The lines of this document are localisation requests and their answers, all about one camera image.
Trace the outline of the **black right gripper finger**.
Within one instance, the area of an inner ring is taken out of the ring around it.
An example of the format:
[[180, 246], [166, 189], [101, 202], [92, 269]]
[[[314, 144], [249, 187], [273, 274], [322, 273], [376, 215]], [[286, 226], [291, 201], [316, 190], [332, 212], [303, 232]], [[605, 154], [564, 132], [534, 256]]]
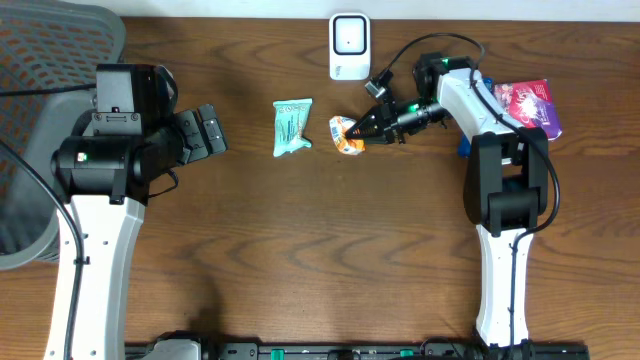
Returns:
[[395, 118], [395, 109], [390, 104], [371, 107], [351, 128], [350, 131], [383, 131]]
[[366, 145], [388, 145], [393, 143], [382, 128], [356, 128], [352, 127], [345, 132], [345, 137], [350, 140], [362, 140]]

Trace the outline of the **orange tissue pack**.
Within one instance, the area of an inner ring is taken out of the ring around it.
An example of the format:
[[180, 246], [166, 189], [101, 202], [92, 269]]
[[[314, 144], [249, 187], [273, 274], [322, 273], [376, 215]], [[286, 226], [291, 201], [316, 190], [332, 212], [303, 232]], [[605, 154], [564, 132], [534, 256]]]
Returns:
[[356, 121], [343, 116], [334, 116], [329, 120], [332, 140], [338, 151], [344, 155], [357, 156], [366, 149], [363, 140], [348, 139], [346, 132], [356, 124]]

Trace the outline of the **blue snack bar wrapper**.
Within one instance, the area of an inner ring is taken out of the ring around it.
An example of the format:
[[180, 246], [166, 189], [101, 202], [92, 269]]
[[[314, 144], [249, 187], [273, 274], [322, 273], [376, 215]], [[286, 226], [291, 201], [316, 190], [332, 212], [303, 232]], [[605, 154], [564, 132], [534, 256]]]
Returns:
[[[492, 93], [494, 88], [494, 79], [491, 77], [484, 77], [483, 83], [485, 87], [489, 90], [489, 92]], [[465, 135], [462, 135], [460, 143], [457, 148], [457, 154], [461, 158], [468, 158], [470, 156], [470, 153], [471, 153], [471, 143]]]

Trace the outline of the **teal wet wipes pack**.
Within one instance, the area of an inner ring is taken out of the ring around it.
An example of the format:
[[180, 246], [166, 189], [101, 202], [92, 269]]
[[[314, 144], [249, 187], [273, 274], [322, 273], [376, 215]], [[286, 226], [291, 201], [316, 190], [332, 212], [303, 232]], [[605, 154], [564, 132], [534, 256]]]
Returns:
[[274, 157], [312, 147], [312, 143], [304, 137], [312, 104], [312, 98], [280, 100], [273, 103]]

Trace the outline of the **purple snack package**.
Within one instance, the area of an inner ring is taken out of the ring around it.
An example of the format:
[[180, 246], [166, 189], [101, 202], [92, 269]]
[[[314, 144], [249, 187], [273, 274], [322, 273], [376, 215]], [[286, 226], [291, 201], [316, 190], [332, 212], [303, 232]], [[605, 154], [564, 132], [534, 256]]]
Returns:
[[542, 128], [550, 141], [562, 135], [547, 79], [496, 84], [493, 94], [504, 110], [525, 127]]

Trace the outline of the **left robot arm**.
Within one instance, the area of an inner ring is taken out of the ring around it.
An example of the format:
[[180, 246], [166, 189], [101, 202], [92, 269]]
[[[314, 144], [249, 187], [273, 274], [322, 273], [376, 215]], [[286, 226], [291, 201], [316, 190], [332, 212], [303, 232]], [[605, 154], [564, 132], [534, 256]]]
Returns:
[[62, 187], [48, 359], [122, 359], [131, 262], [153, 180], [228, 148], [210, 104], [178, 114], [106, 107], [52, 158]]

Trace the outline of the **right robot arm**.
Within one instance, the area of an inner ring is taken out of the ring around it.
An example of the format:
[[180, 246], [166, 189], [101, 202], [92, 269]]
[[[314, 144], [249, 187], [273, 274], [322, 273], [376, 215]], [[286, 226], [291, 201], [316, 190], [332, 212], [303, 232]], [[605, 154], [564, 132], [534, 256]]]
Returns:
[[457, 123], [470, 143], [463, 202], [482, 257], [475, 330], [488, 348], [519, 346], [529, 338], [527, 259], [547, 207], [548, 138], [504, 111], [469, 57], [423, 55], [413, 76], [419, 96], [402, 105], [390, 89], [390, 70], [371, 78], [365, 88], [377, 103], [346, 136], [389, 144], [445, 117]]

